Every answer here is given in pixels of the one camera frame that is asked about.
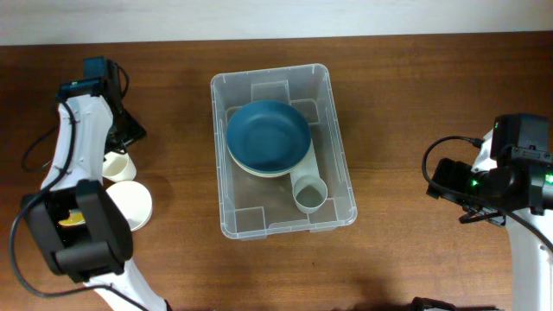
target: wood grain surface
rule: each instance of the wood grain surface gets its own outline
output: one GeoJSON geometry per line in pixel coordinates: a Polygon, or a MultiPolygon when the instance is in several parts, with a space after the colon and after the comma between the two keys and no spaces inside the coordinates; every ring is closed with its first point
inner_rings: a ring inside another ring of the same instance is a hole
{"type": "MultiPolygon", "coordinates": [[[[105,55],[130,75],[125,107],[147,129],[131,146],[136,180],[154,198],[134,232],[135,261],[175,310],[393,310],[414,296],[510,310],[507,233],[460,225],[458,206],[426,196],[424,150],[447,135],[483,136],[496,116],[553,117],[553,33],[413,35],[277,41],[203,41],[0,48],[0,301],[3,310],[99,310],[94,293],[42,300],[10,271],[7,241],[22,194],[42,174],[23,152],[55,125],[60,83],[105,55]],[[219,228],[210,79],[217,73],[320,62],[330,71],[359,209],[350,226],[242,242],[219,228]]],[[[31,157],[52,157],[55,137],[31,157]]],[[[471,163],[477,150],[446,143],[441,156],[471,163]]],[[[25,225],[16,240],[38,288],[54,276],[25,225]]]]}

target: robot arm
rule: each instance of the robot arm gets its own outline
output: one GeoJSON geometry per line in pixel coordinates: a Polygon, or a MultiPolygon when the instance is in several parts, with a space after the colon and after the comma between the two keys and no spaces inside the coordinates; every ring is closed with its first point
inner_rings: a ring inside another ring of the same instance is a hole
{"type": "MultiPolygon", "coordinates": [[[[67,173],[30,208],[25,220],[56,275],[68,275],[87,287],[106,285],[148,310],[170,310],[134,264],[129,225],[102,187],[104,154],[125,152],[126,146],[146,134],[123,109],[118,70],[117,64],[103,57],[87,59],[85,78],[61,86],[58,100],[66,105],[59,105],[60,132],[41,189],[60,174],[74,130],[73,156],[67,173]],[[63,225],[75,213],[82,214],[84,221],[63,225]]],[[[22,208],[33,197],[23,197],[22,208]]],[[[137,309],[111,291],[95,290],[114,309],[137,309]]]]}
{"type": "Polygon", "coordinates": [[[553,168],[547,151],[549,122],[544,117],[505,115],[496,118],[471,167],[441,159],[432,181],[453,192],[429,185],[427,194],[450,200],[467,212],[463,224],[487,220],[504,226],[511,240],[515,311],[553,308],[553,269],[550,243],[505,213],[514,213],[553,239],[553,168]],[[479,202],[467,200],[467,196],[479,202]],[[489,206],[480,202],[489,202],[489,206]]]}

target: transparent storage container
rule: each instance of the transparent storage container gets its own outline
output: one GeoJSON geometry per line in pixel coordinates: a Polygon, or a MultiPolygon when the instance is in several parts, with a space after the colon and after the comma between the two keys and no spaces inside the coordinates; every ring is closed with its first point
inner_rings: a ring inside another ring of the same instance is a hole
{"type": "Polygon", "coordinates": [[[357,218],[352,183],[334,109],[328,70],[321,64],[220,73],[211,81],[213,129],[221,231],[228,238],[320,232],[350,225],[357,218]],[[262,178],[246,173],[226,147],[226,126],[240,107],[260,99],[294,106],[308,120],[319,174],[328,198],[315,213],[302,213],[292,197],[289,174],[262,178]]]}

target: black cable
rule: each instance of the black cable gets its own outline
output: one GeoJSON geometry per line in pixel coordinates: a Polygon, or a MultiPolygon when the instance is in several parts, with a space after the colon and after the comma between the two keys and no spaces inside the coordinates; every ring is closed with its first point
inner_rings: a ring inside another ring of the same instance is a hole
{"type": "Polygon", "coordinates": [[[44,197],[45,194],[48,193],[48,191],[55,186],[67,173],[67,170],[69,169],[69,165],[71,164],[71,160],[73,159],[73,152],[75,148],[75,125],[76,120],[75,116],[73,115],[73,112],[69,108],[69,105],[66,102],[61,102],[61,104],[66,108],[67,113],[69,114],[69,119],[71,123],[71,138],[69,143],[69,150],[67,152],[67,158],[63,165],[63,168],[60,168],[60,173],[54,178],[52,182],[47,184],[41,191],[31,199],[31,201],[17,214],[16,219],[14,220],[13,224],[11,225],[11,231],[10,231],[10,242],[8,246],[8,252],[10,254],[10,263],[11,263],[11,269],[13,269],[14,274],[16,275],[17,280],[19,283],[31,294],[39,296],[41,298],[57,298],[57,297],[63,297],[66,295],[73,295],[78,294],[82,292],[86,292],[89,290],[95,290],[95,289],[105,289],[111,291],[113,294],[121,297],[131,305],[141,309],[142,311],[148,311],[145,307],[140,305],[138,302],[133,301],[131,298],[127,297],[126,295],[122,294],[118,290],[114,289],[112,286],[108,285],[94,285],[91,287],[83,287],[79,289],[70,289],[58,293],[44,293],[41,292],[38,289],[35,289],[22,275],[21,270],[19,269],[19,266],[17,265],[16,261],[16,250],[15,250],[15,243],[16,243],[16,233],[17,233],[17,227],[19,226],[19,223],[21,220],[29,213],[30,209],[36,206],[44,197]]]}
{"type": "Polygon", "coordinates": [[[23,154],[23,158],[21,159],[21,168],[27,172],[27,173],[35,173],[35,172],[40,172],[42,171],[44,168],[47,168],[48,165],[52,162],[52,160],[44,163],[42,166],[38,167],[38,168],[29,168],[27,166],[27,158],[29,157],[29,154],[31,153],[31,151],[33,151],[33,149],[36,147],[37,144],[41,143],[42,141],[44,141],[48,136],[52,135],[55,133],[55,131],[58,130],[58,125],[55,125],[55,127],[53,127],[52,129],[48,130],[46,133],[42,134],[42,136],[38,137],[33,143],[31,143],[31,145],[27,148],[27,151],[25,151],[25,153],[23,154]]]}
{"type": "Polygon", "coordinates": [[[123,99],[124,96],[127,95],[127,91],[129,91],[130,79],[129,79],[129,75],[127,74],[127,72],[119,64],[117,64],[117,66],[118,66],[118,71],[121,71],[123,73],[124,80],[125,80],[124,89],[121,91],[121,99],[123,99]]]}
{"type": "Polygon", "coordinates": [[[423,176],[424,176],[424,179],[428,182],[428,184],[430,184],[430,186],[436,188],[437,190],[441,191],[442,193],[444,194],[452,194],[453,196],[457,197],[457,198],[460,198],[460,199],[463,199],[469,203],[473,203],[473,204],[478,204],[480,206],[485,206],[485,207],[490,207],[490,208],[494,208],[496,209],[498,212],[500,212],[501,214],[503,214],[504,216],[509,216],[511,219],[515,220],[516,222],[518,222],[521,226],[523,226],[524,228],[528,229],[528,231],[530,231],[531,233],[533,233],[537,238],[539,238],[540,241],[542,241],[543,244],[545,244],[545,246],[550,250],[551,253],[553,253],[553,243],[551,243],[551,241],[549,241],[543,233],[541,233],[535,226],[533,226],[532,224],[530,224],[528,221],[526,221],[526,219],[523,219],[522,217],[518,216],[516,213],[513,213],[513,212],[510,212],[510,211],[507,211],[505,210],[504,208],[502,207],[499,207],[499,206],[495,206],[493,204],[491,204],[490,202],[488,202],[487,200],[483,200],[481,198],[478,198],[478,197],[475,197],[473,195],[469,195],[469,194],[464,194],[464,193],[460,193],[458,191],[455,191],[455,190],[452,190],[452,189],[449,189],[447,187],[443,187],[442,185],[439,185],[437,182],[435,181],[432,181],[432,179],[429,177],[429,173],[428,171],[426,170],[426,162],[428,160],[428,157],[429,157],[429,154],[430,154],[430,151],[432,151],[432,149],[437,146],[438,144],[440,143],[443,143],[445,141],[448,141],[448,140],[463,140],[463,141],[466,141],[466,142],[469,142],[469,143],[472,143],[473,146],[475,147],[480,147],[483,143],[483,141],[479,138],[470,138],[470,137],[464,137],[464,136],[447,136],[447,137],[444,137],[444,138],[441,138],[441,139],[438,139],[437,141],[435,141],[434,143],[432,143],[430,145],[430,147],[426,150],[426,152],[424,153],[424,156],[423,156],[423,176]]]}

